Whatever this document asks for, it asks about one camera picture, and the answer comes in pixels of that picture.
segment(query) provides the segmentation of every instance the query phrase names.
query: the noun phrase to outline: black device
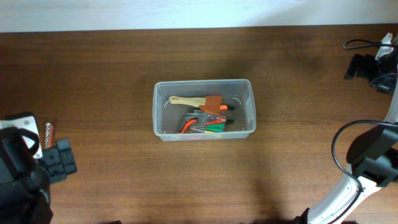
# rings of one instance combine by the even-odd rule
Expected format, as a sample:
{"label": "black device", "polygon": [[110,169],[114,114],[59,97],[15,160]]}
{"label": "black device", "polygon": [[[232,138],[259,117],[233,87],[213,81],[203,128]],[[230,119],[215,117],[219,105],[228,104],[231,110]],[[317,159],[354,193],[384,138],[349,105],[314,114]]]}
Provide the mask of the black device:
{"label": "black device", "polygon": [[[366,45],[347,47],[353,42],[365,42]],[[363,49],[368,47],[392,47],[392,52],[376,58],[373,55],[365,56],[355,54],[344,76],[347,80],[352,80],[355,76],[368,80],[369,86],[377,88],[378,91],[392,95],[397,85],[397,61],[398,49],[396,48],[398,39],[394,44],[382,44],[368,40],[355,39],[347,41],[343,48],[345,50]]]}
{"label": "black device", "polygon": [[50,185],[77,171],[69,140],[57,141],[34,159],[39,144],[39,136],[27,129],[0,129],[0,223],[50,223]]}

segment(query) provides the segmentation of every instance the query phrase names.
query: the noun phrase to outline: wooden table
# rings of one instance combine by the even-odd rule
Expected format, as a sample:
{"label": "wooden table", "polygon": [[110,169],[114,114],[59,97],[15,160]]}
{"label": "wooden table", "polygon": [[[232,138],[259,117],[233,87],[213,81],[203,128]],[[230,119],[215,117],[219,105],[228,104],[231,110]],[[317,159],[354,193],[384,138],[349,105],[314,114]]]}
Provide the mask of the wooden table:
{"label": "wooden table", "polygon": [[[239,223],[293,218],[342,173],[338,128],[383,120],[391,96],[343,75],[353,38],[398,25],[0,34],[0,115],[31,111],[69,138],[78,172],[52,186],[53,223]],[[160,81],[247,78],[257,129],[247,139],[162,142],[152,127]],[[344,162],[351,141],[341,137]],[[349,220],[395,223],[398,186]]]}

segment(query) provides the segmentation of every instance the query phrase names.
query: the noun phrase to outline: plastic storage box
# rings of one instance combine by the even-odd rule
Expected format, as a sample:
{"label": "plastic storage box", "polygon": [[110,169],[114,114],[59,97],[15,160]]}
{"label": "plastic storage box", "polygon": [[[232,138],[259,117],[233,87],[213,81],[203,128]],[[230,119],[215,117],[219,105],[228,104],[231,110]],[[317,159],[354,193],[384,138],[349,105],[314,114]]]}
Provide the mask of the plastic storage box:
{"label": "plastic storage box", "polygon": [[[170,96],[201,97],[221,95],[223,104],[232,105],[235,110],[223,110],[221,115],[233,119],[222,133],[185,133],[178,131],[185,124],[188,105],[173,105]],[[158,82],[155,85],[153,104],[154,132],[163,141],[192,141],[209,139],[246,138],[256,129],[256,107],[251,83],[239,80],[197,80]]]}

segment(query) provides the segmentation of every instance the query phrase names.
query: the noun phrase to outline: white wall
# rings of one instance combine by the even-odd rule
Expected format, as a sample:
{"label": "white wall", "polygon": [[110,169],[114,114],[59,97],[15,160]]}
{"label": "white wall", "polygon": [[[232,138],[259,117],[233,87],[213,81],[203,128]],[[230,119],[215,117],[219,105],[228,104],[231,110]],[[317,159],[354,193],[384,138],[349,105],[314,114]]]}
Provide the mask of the white wall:
{"label": "white wall", "polygon": [[397,0],[0,0],[0,32],[398,22]]}

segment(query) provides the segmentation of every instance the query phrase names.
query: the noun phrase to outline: wooden handle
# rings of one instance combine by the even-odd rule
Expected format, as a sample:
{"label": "wooden handle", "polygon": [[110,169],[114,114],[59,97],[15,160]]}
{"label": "wooden handle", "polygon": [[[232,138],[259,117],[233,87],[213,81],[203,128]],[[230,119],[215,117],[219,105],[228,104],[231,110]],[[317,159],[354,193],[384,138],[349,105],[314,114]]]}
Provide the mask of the wooden handle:
{"label": "wooden handle", "polygon": [[190,105],[194,107],[199,107],[200,105],[206,104],[206,98],[201,97],[184,98],[179,96],[170,96],[169,101],[171,104]]}

